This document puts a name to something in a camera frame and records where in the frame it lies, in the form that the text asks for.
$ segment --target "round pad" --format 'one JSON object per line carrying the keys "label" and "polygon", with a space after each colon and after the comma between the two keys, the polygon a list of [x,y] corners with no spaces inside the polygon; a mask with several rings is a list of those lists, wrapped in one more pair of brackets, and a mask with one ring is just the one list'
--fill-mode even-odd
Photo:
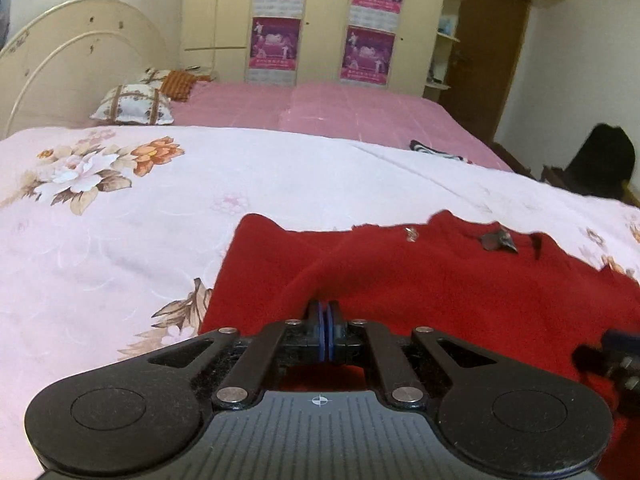
{"label": "round pad", "polygon": [[184,377],[158,369],[101,368],[41,391],[24,418],[40,461],[75,476],[124,476],[180,453],[200,429],[200,404]]}
{"label": "round pad", "polygon": [[458,452],[498,476],[575,474],[604,451],[609,409],[581,384],[553,377],[544,386],[454,387],[438,411],[440,431]]}
{"label": "round pad", "polygon": [[505,426],[523,433],[544,433],[566,419],[566,407],[544,392],[524,390],[501,395],[494,402],[494,415]]}
{"label": "round pad", "polygon": [[145,398],[136,392],[104,388],[78,397],[71,406],[71,415],[89,430],[108,431],[130,426],[145,410]]}

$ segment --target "floral bedspread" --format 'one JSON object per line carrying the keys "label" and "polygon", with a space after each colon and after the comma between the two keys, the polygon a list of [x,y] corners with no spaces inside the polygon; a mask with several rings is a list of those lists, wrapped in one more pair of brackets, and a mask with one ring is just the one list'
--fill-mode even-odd
{"label": "floral bedspread", "polygon": [[547,232],[594,267],[640,276],[636,208],[354,140],[238,128],[38,128],[0,142],[0,168],[6,480],[41,471],[22,418],[43,387],[195,335],[249,212],[287,229],[348,230],[422,223],[448,209]]}

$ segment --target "wardrobe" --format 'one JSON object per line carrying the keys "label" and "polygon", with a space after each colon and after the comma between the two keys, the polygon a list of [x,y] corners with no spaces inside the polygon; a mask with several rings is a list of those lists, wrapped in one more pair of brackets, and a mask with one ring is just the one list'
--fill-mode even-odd
{"label": "wardrobe", "polygon": [[[352,0],[304,0],[292,82],[338,81]],[[443,0],[401,0],[385,85],[421,96]],[[222,82],[248,78],[254,0],[183,0],[180,63],[215,70]]]}

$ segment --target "pink bedsheet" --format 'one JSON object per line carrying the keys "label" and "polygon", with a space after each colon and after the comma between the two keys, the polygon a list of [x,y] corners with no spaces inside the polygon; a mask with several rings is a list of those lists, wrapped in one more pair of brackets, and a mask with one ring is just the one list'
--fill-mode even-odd
{"label": "pink bedsheet", "polygon": [[172,103],[172,113],[175,126],[258,128],[405,150],[415,139],[479,166],[511,171],[439,104],[384,90],[335,83],[288,88],[201,82],[189,101]]}

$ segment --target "striped cloth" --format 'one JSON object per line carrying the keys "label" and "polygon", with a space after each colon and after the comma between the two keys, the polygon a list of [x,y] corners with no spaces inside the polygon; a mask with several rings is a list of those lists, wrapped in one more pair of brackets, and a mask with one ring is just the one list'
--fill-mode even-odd
{"label": "striped cloth", "polygon": [[460,162],[466,162],[467,164],[472,164],[471,162],[469,162],[468,159],[466,159],[463,156],[451,155],[450,153],[447,153],[447,152],[441,152],[440,150],[430,148],[429,146],[421,142],[418,142],[417,140],[412,140],[411,143],[409,143],[409,149],[412,150],[412,152],[429,153],[429,155],[441,156],[443,158],[452,158],[453,160],[459,160]]}
{"label": "striped cloth", "polygon": [[186,101],[196,81],[211,81],[211,78],[208,75],[195,76],[183,70],[171,70],[160,92],[174,101]]}

